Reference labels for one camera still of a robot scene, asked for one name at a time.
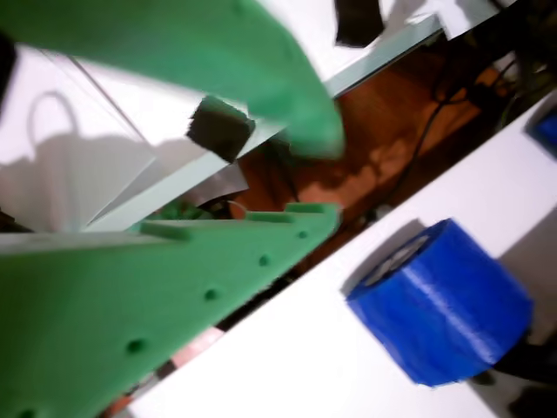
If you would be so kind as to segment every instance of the white surface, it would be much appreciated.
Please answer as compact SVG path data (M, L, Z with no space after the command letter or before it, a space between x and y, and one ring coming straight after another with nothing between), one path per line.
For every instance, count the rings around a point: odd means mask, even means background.
M154 159L66 58L18 47L0 123L0 207L35 231L85 227Z
M490 14L486 9L487 0L459 0L457 3L448 0L380 0L385 32L369 47L352 49L334 44L336 16L333 0L260 1L298 39L332 96L435 33L440 23L433 14L444 17L449 29L458 26L450 32L452 35L469 29ZM475 14L459 12L460 5L473 6ZM453 17L453 21L448 24L446 17ZM56 109L54 100L42 105L41 129L63 134L64 141L57 142L74 146L73 149L50 152L48 158L43 158L49 161L49 175L45 175L44 169L36 164L26 171L23 177L33 178L30 180L32 185L20 186L21 172L10 175L8 185L4 182L0 194L6 199L0 200L0 205L24 225L38 231L121 231L225 167L226 162L222 159L184 137L189 117L203 97L202 93L84 64L137 128L137 135L77 67L56 55L50 55L50 63L45 57L35 57L29 66L28 56L32 55L40 54L25 52L21 65L24 71L20 69L14 77L9 103L5 106L8 111L4 119L8 122L4 120L0 138L9 139L4 140L4 144L10 143L8 147L13 147L12 142L16 142L13 138L17 138L22 144L20 148L27 148L18 152L21 155L27 152L25 157L33 159L29 144L24 144L26 140L29 142L24 131L30 104L46 91L61 91L67 96L76 111L79 132L61 131L61 126L67 128L67 123L63 121L60 109ZM259 121L242 154L280 129L280 126ZM133 151L128 146L95 146L94 157L91 151L85 150L90 147L77 145L93 143L90 139L94 138L87 137L87 134L98 135L101 139L110 136L127 138L130 144L141 146L133 146ZM152 147L143 144L142 139ZM10 155L10 158L8 163L20 156ZM50 183L44 185L49 176ZM29 193L15 204L17 190L24 189L36 192ZM40 219L37 208L43 207L45 202L50 209Z
M131 405L140 418L494 417L466 383L416 386L341 287L408 222L452 217L499 258L557 205L557 163L523 133L534 109L316 266Z
M364 49L335 45L337 20L334 0L260 0L298 40L332 96L339 95L389 64L440 29L455 37L492 16L487 0L379 0L386 23L383 34ZM129 227L183 192L225 167L226 162L193 144L184 134L203 94L154 82L121 71L85 64L85 68L125 112L145 139L173 166L144 175L87 231L117 231ZM257 129L240 155L281 127L258 121Z

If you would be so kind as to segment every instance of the black cable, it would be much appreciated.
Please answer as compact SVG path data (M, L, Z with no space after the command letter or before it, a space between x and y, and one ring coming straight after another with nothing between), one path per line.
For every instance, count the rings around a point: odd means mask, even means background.
M408 164L406 164L406 167L404 167L404 170L402 170L402 173L399 175L399 178L396 182L396 184L394 185L394 187L391 189L391 191L376 205L377 206L381 206L383 204L385 204L388 200L390 200L394 194L400 189L400 186L404 183L404 181L406 180L406 178L408 177L408 174L410 174L410 171L413 169L413 167L416 165L416 161L418 160L418 155L419 152L421 151L422 146L424 145L424 143L426 142L426 138L427 138L427 134L429 133L432 125L433 125L433 121L435 120L435 118L437 118L437 115L439 115L439 113L441 112L441 110L447 106L451 104L450 98L446 101L446 102L441 102L439 104L437 104L437 107L435 108L435 110L433 111L432 115L429 117L429 119L427 120L426 123L426 127L424 128L424 131L421 133L421 136L418 139L418 143L416 144L416 146L414 147L414 151L412 153L412 156L410 157L410 161L408 162Z
M499 74L497 75L497 78L489 85L489 87L491 88L495 88L497 87L497 83L499 83L499 81L505 76L505 74L507 74L507 72L511 69L511 67L516 64L516 61L513 60L510 63L508 63L505 68L503 68L503 70L501 70L499 72Z

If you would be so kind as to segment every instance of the green bracket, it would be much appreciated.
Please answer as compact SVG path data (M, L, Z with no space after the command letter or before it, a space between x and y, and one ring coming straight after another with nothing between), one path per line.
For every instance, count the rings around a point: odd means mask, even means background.
M0 418L91 418L327 238L338 207L0 235Z
M292 149L338 157L334 103L292 35L256 0L0 0L18 42L248 105L287 126Z

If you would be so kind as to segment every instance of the wire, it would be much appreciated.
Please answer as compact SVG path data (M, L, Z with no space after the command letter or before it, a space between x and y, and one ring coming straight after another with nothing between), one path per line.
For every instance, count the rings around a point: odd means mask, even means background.
M507 72L511 69L511 67L513 65L516 64L516 60L511 61L510 63L508 63L505 68L503 68L503 70L501 70L499 72L499 74L497 75L497 78L489 85L489 87L491 88L495 88L497 87L497 83L499 83L499 81L505 76L505 74L507 74Z
M280 171L280 177L286 183L286 186L290 190L290 194L292 195L294 200L299 203L301 200L299 199L298 188L294 184L294 181L292 180L292 176L288 172L288 168L283 163L280 153L275 148L275 144L273 144L271 141L269 142L269 150L271 151L272 158L275 160L278 170ZM269 179L271 178L269 167L267 167L267 178Z
M431 130L431 127L433 125L433 122L435 121L435 118L437 118L437 116L440 114L441 110L446 105L449 105L449 104L451 104L450 98L446 102L441 102L437 105L437 107L435 108L435 110L433 111L433 113L431 114L429 119L427 120L426 127L424 128L424 131L421 133L421 135L418 139L418 143L414 147L414 151L412 153L412 156L410 157L410 161L408 162L408 164L406 164L406 167L404 167L404 170L402 170L402 173L399 175L399 178L398 178L396 184L394 185L394 187L391 189L391 191L375 207L384 205L400 189L400 187L402 186L402 184L404 183L404 181L408 177L408 174L410 174L410 171L416 165L416 161L418 160L419 152L421 151L422 146L426 142L427 134Z

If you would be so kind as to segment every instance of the hole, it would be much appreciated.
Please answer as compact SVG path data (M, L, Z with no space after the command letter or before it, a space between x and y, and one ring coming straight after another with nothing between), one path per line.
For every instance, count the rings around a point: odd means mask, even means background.
M266 255L262 255L259 257L259 265L260 266L267 266L269 264L269 257Z
M128 342L126 350L129 354L141 353L145 349L145 340L133 340Z
M209 289L205 292L205 300L215 300L218 298L218 292L215 289Z
M37 414L32 409L25 409L17 418L36 418Z

